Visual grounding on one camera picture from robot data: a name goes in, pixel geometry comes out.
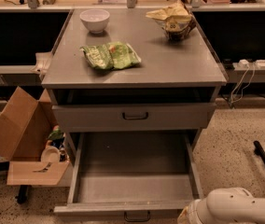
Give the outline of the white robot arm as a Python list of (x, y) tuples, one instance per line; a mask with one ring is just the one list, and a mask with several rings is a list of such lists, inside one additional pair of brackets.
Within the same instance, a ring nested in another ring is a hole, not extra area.
[(265, 224), (265, 198), (244, 188), (214, 189), (190, 202), (177, 224)]

